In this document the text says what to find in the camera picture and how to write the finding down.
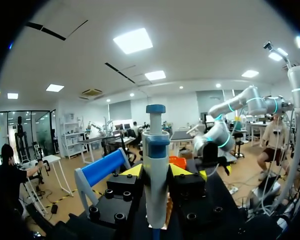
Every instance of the shelf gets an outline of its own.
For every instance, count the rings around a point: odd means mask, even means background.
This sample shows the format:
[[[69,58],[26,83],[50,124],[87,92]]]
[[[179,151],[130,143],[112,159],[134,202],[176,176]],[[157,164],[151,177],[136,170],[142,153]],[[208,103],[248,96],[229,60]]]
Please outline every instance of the shelf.
[[[71,143],[71,144],[68,144],[67,146],[68,146],[68,147],[71,147],[71,146],[78,145],[78,144],[81,144],[81,143],[80,143],[80,142]]]
[[[73,155],[77,155],[77,154],[81,154],[81,151],[77,151],[77,152],[74,152],[74,153],[72,153],[72,154],[70,154],[70,155],[66,155],[67,157],[70,157],[70,156],[73,156]]]
[[[66,134],[66,135],[62,135],[62,136],[66,136],[66,137],[68,137],[68,136],[73,136],[73,135],[79,135],[79,134],[84,134],[85,132],[83,131],[83,132],[74,132],[74,133],[69,133],[69,134]]]

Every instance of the orange object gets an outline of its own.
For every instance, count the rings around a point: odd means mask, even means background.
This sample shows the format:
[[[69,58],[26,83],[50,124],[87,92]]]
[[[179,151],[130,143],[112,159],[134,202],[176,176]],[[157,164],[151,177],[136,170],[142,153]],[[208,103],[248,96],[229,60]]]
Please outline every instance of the orange object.
[[[170,156],[169,162],[178,166],[179,168],[186,169],[187,162],[184,157]]]

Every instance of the man in white shirt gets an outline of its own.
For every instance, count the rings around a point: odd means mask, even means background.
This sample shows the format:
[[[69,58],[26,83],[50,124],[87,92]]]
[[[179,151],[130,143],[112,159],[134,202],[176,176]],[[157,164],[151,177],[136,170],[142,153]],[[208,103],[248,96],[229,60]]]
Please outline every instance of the man in white shirt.
[[[260,147],[264,148],[267,141],[268,145],[266,146],[266,149],[263,150],[263,152],[257,157],[257,163],[262,169],[259,176],[259,181],[264,180],[268,175],[266,163],[275,160],[277,165],[280,164],[282,154],[286,154],[288,139],[289,131],[286,124],[282,121],[282,117],[279,115],[273,115],[273,120],[265,128]],[[287,161],[286,156],[283,156],[283,161]]]
[[[139,127],[137,126],[137,122],[136,121],[133,122],[132,130],[134,131],[135,137],[137,138],[138,135],[139,135]]]

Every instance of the office chair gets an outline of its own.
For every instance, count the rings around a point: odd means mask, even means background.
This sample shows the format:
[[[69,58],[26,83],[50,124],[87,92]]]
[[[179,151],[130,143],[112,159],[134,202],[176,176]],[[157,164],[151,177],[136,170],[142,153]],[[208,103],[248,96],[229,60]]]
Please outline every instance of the office chair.
[[[240,132],[236,132],[233,134],[234,140],[235,140],[235,145],[234,145],[234,156],[239,159],[239,158],[244,158],[245,155],[243,155],[242,153],[240,153],[240,147],[241,145],[245,144],[243,141],[241,141],[241,138],[244,135]]]

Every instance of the robotic arm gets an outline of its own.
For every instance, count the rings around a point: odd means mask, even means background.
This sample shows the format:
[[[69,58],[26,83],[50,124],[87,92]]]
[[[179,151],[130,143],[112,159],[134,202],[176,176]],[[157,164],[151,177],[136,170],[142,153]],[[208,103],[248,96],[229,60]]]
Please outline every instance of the robotic arm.
[[[207,142],[214,142],[218,148],[229,152],[234,145],[234,140],[223,121],[223,114],[234,112],[244,106],[248,107],[250,115],[282,114],[293,109],[293,104],[286,101],[282,96],[260,97],[258,88],[249,86],[239,95],[223,103],[213,106],[208,114],[215,118],[214,126],[205,134],[194,138],[194,150],[201,155]]]
[[[95,124],[94,122],[91,122],[91,121],[89,121],[88,126],[86,128],[86,132],[87,132],[88,135],[91,134],[91,127],[94,127],[96,129],[98,129],[98,133],[100,135],[102,135],[102,136],[105,135],[103,128],[101,126]]]

